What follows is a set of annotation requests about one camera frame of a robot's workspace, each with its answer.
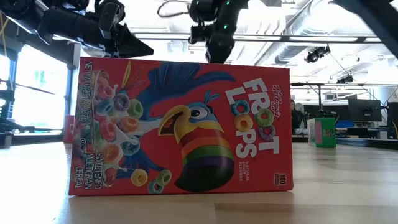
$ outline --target table surface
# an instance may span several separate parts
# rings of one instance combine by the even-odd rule
[[[294,144],[291,192],[69,197],[62,143],[0,149],[0,223],[397,223],[398,151]]]

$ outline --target froot loops box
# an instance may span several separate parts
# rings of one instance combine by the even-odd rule
[[[293,188],[289,70],[80,60],[70,195]]]

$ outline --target pipe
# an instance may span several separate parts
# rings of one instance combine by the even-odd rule
[[[282,35],[328,35],[332,33],[337,28],[336,24],[321,24],[320,22],[323,18],[330,18],[327,14],[331,13],[332,8],[330,7],[333,6],[329,3],[330,0],[313,0],[305,6],[306,8],[286,28]],[[287,64],[306,48],[307,46],[273,43],[255,65],[264,63]]]

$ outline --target toucan beak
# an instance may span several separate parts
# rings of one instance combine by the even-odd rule
[[[189,122],[189,117],[191,117],[189,107],[185,105],[174,106],[164,115],[157,134],[159,136],[174,135],[177,143],[179,143],[184,135],[196,128]]]

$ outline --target ceiling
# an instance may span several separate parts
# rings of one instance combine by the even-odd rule
[[[125,4],[125,22],[132,33],[166,32],[186,34],[194,25],[188,15],[162,19],[157,15],[159,0],[120,0]],[[267,7],[261,0],[250,0],[249,9],[242,10],[236,34],[285,35],[374,35],[356,15],[331,4],[330,0],[282,0],[282,7]],[[186,11],[187,4],[172,2],[161,14]],[[392,2],[398,6],[398,0]],[[293,16],[302,10],[300,16]],[[183,40],[145,40],[155,54],[143,59],[206,62],[204,43],[190,45]],[[370,80],[391,83],[391,80],[372,79],[370,71],[384,66],[385,71],[396,72],[396,58],[383,44],[330,44],[331,54],[316,63],[308,64],[303,58],[308,48],[322,44],[285,44],[271,42],[237,42],[226,63],[287,67],[291,82],[336,83],[350,73],[358,83]]]

